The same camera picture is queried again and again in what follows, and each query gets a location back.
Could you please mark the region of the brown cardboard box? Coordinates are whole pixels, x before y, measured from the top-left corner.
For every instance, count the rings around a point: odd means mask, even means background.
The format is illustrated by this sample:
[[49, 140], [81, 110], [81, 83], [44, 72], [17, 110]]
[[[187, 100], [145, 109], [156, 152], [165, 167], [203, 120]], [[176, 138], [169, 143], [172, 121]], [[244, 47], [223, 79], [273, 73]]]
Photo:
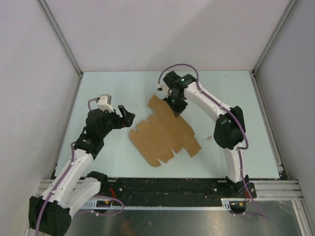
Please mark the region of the brown cardboard box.
[[185, 119], [176, 117], [156, 95], [150, 98], [148, 107], [153, 114], [139, 122], [128, 136], [149, 165], [158, 167], [162, 162], [167, 163], [183, 149], [190, 157], [199, 153], [201, 146]]

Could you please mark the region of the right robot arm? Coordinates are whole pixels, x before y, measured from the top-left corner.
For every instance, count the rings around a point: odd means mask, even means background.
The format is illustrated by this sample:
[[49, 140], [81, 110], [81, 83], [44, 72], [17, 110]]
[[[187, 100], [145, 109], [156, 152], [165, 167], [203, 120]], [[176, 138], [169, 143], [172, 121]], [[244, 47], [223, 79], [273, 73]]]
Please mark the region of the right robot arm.
[[218, 100], [191, 74], [181, 77], [175, 71], [170, 71], [158, 90], [165, 91], [163, 100], [176, 117], [181, 115], [188, 101], [191, 101], [215, 122], [213, 138], [223, 149], [227, 165], [226, 192], [232, 197], [243, 194], [248, 176], [244, 174], [238, 151], [248, 148], [248, 139], [242, 109], [239, 106], [229, 107]]

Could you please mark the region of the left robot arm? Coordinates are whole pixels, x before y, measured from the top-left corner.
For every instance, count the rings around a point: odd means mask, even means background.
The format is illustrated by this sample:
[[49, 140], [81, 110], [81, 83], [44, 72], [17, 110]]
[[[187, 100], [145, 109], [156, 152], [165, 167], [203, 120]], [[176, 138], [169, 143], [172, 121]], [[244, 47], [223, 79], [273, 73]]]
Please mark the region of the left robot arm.
[[105, 137], [114, 129], [132, 126], [135, 114], [123, 105], [118, 108], [120, 114], [107, 108], [88, 112], [82, 133], [70, 144], [71, 157], [61, 173], [40, 196], [30, 197], [29, 225], [36, 235], [65, 235], [74, 215], [91, 197], [108, 193], [108, 176], [96, 171], [87, 174], [80, 187], [75, 185], [102, 150]]

